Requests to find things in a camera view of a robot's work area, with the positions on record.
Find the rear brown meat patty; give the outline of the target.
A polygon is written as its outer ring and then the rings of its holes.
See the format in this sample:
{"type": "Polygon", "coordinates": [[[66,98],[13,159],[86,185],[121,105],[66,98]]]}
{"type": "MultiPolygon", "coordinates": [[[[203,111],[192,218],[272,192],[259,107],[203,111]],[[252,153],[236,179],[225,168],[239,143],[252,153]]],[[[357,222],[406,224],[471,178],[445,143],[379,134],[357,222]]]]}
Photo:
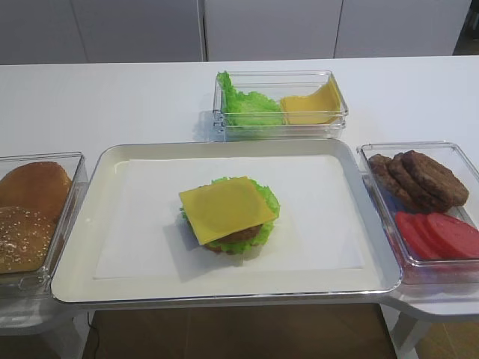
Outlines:
{"type": "Polygon", "coordinates": [[[406,208],[412,211],[418,211],[419,208],[411,196],[389,172],[388,166],[391,162],[392,158],[381,154],[373,155],[368,159],[368,164],[376,181],[386,191],[396,197],[406,208]]]}

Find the top brown meat patty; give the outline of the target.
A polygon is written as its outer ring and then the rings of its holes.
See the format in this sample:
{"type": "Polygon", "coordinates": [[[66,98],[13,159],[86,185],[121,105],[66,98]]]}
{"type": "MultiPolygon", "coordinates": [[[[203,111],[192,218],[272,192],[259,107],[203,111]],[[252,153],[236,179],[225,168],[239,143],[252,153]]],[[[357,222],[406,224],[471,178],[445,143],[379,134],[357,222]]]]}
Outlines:
{"type": "Polygon", "coordinates": [[[469,198],[469,190],[455,174],[431,157],[407,151],[401,159],[409,175],[426,192],[450,206],[462,206],[469,198]]]}

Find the red tomato slice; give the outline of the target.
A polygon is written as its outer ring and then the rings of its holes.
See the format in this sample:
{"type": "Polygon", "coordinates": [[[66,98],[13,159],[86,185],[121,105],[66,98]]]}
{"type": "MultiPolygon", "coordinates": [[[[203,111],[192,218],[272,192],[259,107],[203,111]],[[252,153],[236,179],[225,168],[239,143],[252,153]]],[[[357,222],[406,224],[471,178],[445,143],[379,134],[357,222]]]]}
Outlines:
{"type": "Polygon", "coordinates": [[[427,215],[426,226],[446,254],[456,258],[478,258],[478,230],[473,226],[442,213],[427,215]]]}
{"type": "Polygon", "coordinates": [[[395,215],[397,228],[413,258],[416,260],[431,260],[429,258],[429,255],[431,255],[430,250],[422,242],[421,237],[412,224],[413,215],[407,212],[397,212],[395,215]]]}
{"type": "Polygon", "coordinates": [[[429,258],[431,260],[445,260],[447,252],[441,246],[438,237],[426,226],[426,215],[413,215],[412,224],[417,230],[418,235],[421,237],[422,242],[430,250],[431,255],[429,255],[429,258]]]}

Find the clear bin lettuce and cheese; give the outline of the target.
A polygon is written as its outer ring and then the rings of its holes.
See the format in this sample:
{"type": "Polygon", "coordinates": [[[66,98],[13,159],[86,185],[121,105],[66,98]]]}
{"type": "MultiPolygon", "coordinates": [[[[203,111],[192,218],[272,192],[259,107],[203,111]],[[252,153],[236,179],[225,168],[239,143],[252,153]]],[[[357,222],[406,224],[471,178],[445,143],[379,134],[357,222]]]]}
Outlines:
{"type": "Polygon", "coordinates": [[[290,125],[285,122],[279,126],[230,126],[227,115],[221,110],[223,94],[217,78],[213,97],[213,128],[222,134],[226,141],[247,141],[282,138],[339,138],[346,128],[346,116],[349,109],[340,91],[339,85],[330,70],[294,70],[294,71],[253,71],[228,72],[237,90],[244,93],[257,91],[275,100],[286,96],[305,96],[314,93],[332,80],[337,86],[341,98],[341,113],[331,123],[316,125],[290,125]]]}

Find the front red tomato slice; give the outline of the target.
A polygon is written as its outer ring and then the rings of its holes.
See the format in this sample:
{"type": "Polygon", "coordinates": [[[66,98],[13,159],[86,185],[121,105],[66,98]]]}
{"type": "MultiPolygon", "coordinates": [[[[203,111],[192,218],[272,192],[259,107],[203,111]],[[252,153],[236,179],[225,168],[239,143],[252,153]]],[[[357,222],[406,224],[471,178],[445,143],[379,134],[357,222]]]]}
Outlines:
{"type": "Polygon", "coordinates": [[[427,215],[426,226],[446,254],[456,258],[478,258],[478,230],[473,226],[442,213],[427,215]]]}

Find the yellow cheese slices in bin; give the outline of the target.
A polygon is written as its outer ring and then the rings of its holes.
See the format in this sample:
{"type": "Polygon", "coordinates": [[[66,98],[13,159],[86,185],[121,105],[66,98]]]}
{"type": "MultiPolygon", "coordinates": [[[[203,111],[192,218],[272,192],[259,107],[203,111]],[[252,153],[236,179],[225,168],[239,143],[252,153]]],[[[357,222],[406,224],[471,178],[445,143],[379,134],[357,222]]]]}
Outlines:
{"type": "Polygon", "coordinates": [[[290,125],[331,123],[341,113],[338,86],[330,80],[310,95],[282,98],[280,107],[290,125]]]}

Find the white paper sheet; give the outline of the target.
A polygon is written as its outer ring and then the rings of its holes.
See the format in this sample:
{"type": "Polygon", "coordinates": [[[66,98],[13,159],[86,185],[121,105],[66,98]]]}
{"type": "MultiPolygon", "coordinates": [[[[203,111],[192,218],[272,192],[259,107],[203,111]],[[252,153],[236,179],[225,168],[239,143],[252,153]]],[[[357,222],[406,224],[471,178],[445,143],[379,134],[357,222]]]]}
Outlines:
{"type": "Polygon", "coordinates": [[[232,278],[364,264],[358,245],[364,226],[334,156],[131,160],[117,199],[98,278],[232,278]],[[278,198],[280,215],[264,246],[214,254],[182,218],[180,193],[222,177],[248,177],[278,198]]]}

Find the bottom bun on tray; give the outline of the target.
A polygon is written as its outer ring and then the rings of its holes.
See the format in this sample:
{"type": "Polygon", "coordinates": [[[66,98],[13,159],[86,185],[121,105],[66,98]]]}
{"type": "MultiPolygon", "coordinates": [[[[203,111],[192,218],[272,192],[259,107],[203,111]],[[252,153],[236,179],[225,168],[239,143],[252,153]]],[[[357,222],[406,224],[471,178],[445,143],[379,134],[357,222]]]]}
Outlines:
{"type": "Polygon", "coordinates": [[[244,254],[245,251],[244,250],[241,250],[241,249],[226,249],[226,250],[223,250],[221,247],[212,247],[212,246],[209,246],[209,245],[205,245],[204,246],[205,249],[207,249],[208,251],[212,251],[216,254],[221,254],[221,253],[224,253],[224,254],[227,254],[227,255],[237,255],[237,254],[244,254]]]}

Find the green lettuce in bin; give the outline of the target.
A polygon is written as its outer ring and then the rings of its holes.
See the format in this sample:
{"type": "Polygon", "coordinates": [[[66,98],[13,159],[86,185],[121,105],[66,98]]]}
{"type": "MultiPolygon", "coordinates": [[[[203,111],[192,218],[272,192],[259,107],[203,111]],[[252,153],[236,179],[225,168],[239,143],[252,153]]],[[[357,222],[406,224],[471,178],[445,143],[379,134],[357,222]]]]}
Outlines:
{"type": "Polygon", "coordinates": [[[218,73],[222,87],[221,110],[227,115],[230,126],[279,126],[283,124],[280,105],[257,91],[244,93],[237,90],[227,71],[218,73]]]}

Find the brown meat patty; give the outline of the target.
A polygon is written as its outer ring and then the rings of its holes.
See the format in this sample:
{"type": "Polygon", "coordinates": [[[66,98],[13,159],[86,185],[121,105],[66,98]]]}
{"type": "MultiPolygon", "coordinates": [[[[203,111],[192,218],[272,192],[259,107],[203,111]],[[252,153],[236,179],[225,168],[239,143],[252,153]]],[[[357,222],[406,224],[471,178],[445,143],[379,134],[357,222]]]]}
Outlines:
{"type": "Polygon", "coordinates": [[[418,211],[419,208],[411,196],[389,172],[388,166],[391,162],[392,158],[381,154],[373,155],[368,159],[368,164],[376,181],[386,191],[396,197],[406,208],[412,211],[418,211]]]}
{"type": "Polygon", "coordinates": [[[431,157],[407,151],[401,159],[409,175],[426,192],[450,206],[462,206],[469,198],[469,190],[455,174],[431,157]]]}
{"type": "Polygon", "coordinates": [[[449,203],[432,196],[413,179],[402,163],[403,153],[396,154],[388,165],[390,174],[398,181],[409,194],[412,201],[423,212],[447,212],[449,203]]]}

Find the middle red tomato slice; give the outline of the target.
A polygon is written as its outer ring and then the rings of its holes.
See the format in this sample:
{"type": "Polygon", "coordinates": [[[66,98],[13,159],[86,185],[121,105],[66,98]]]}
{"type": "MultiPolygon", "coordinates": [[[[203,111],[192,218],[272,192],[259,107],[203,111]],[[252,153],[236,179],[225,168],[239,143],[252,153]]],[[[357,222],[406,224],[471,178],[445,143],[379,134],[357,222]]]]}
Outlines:
{"type": "Polygon", "coordinates": [[[417,230],[418,235],[421,237],[422,242],[430,250],[431,255],[429,255],[429,258],[431,260],[445,260],[447,252],[441,246],[438,237],[426,226],[426,215],[413,215],[412,224],[417,230]]]}

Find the middle brown meat patty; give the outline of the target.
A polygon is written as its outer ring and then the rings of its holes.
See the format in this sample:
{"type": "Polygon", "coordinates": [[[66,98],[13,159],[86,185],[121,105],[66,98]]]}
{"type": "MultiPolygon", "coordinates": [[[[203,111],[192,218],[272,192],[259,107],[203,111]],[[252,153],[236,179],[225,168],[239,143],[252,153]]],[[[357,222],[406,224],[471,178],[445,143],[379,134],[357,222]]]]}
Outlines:
{"type": "Polygon", "coordinates": [[[402,163],[403,153],[396,154],[388,165],[390,174],[398,181],[409,194],[412,201],[423,212],[447,212],[449,203],[432,196],[413,179],[402,163]]]}

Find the white serving tray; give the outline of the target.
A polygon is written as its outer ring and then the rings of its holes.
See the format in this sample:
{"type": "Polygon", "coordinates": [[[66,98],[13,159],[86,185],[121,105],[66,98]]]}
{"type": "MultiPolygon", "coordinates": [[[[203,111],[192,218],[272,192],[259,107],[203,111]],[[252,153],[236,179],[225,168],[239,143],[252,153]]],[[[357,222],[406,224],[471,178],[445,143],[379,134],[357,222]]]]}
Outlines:
{"type": "Polygon", "coordinates": [[[86,307],[198,307],[314,301],[376,301],[392,291],[402,273],[371,203],[349,147],[338,140],[243,141],[230,143],[128,144],[106,150],[51,282],[52,295],[86,307]],[[217,159],[330,155],[343,166],[365,235],[359,240],[364,264],[358,269],[237,274],[232,278],[98,278],[97,265],[118,206],[131,160],[217,159]]]}

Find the left red tomato slice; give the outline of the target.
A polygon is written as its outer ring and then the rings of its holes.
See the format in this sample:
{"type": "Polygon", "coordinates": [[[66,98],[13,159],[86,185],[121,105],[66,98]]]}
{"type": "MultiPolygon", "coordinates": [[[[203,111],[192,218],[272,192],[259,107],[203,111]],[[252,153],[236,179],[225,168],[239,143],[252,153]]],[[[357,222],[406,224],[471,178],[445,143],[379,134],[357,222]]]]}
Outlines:
{"type": "Polygon", "coordinates": [[[413,215],[407,212],[397,212],[395,215],[397,228],[413,258],[416,260],[431,260],[429,258],[429,255],[431,255],[430,250],[422,242],[421,237],[412,224],[413,215]]]}

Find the sesame top bun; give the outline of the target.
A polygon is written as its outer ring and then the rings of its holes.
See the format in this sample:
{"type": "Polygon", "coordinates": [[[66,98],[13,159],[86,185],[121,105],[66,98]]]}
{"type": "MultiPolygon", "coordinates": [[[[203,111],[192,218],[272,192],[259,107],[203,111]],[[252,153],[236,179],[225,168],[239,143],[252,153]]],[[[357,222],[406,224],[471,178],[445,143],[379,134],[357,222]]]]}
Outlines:
{"type": "Polygon", "coordinates": [[[44,263],[55,224],[40,212],[1,208],[1,274],[37,271],[44,263]]]}

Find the clear bin with buns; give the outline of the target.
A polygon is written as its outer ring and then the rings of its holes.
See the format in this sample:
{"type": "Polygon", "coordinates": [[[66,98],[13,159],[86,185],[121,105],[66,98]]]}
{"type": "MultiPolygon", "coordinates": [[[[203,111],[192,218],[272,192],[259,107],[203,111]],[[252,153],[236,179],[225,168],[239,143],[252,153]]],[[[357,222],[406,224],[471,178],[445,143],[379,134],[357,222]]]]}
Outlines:
{"type": "Polygon", "coordinates": [[[2,298],[41,296],[49,291],[49,282],[88,187],[85,157],[75,152],[3,157],[1,158],[1,179],[13,169],[32,162],[57,162],[67,172],[72,185],[61,217],[57,223],[53,222],[55,230],[43,265],[37,271],[1,274],[2,298]]]}

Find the plain brown bun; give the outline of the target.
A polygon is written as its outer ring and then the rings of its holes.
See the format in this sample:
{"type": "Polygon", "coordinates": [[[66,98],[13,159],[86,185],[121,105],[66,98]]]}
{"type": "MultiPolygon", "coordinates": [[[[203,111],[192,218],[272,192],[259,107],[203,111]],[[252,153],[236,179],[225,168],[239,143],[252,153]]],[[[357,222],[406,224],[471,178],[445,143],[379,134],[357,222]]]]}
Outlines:
{"type": "Polygon", "coordinates": [[[57,162],[32,162],[1,179],[1,207],[19,206],[58,222],[72,180],[57,162]]]}

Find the brown patty on burger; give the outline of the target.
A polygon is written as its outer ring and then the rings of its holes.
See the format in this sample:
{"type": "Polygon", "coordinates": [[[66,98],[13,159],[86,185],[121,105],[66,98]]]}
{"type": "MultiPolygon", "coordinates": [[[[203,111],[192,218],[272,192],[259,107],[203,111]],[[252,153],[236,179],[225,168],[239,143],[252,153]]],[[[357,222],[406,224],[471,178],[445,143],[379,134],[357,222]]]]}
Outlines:
{"type": "Polygon", "coordinates": [[[218,239],[217,242],[222,244],[236,244],[241,242],[247,242],[258,235],[262,226],[262,224],[259,224],[257,226],[249,227],[244,230],[229,234],[225,237],[218,239]]]}

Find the clear bin patties and tomato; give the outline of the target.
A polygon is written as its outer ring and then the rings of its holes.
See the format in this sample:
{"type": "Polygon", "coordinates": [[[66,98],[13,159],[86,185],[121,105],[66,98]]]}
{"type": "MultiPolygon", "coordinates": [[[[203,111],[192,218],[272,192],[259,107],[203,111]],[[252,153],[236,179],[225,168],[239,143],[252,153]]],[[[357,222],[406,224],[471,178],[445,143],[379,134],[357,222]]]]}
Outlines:
{"type": "Polygon", "coordinates": [[[420,283],[468,283],[478,281],[478,258],[456,258],[446,254],[445,260],[416,260],[413,258],[397,228],[397,212],[410,214],[442,213],[473,226],[478,230],[478,170],[454,143],[447,141],[396,142],[364,144],[357,149],[364,169],[365,184],[379,212],[388,240],[403,269],[403,281],[420,283]],[[381,154],[393,159],[398,153],[414,150],[423,153],[450,169],[469,190],[469,198],[462,206],[452,206],[447,212],[423,212],[406,208],[375,179],[368,159],[381,154]]]}

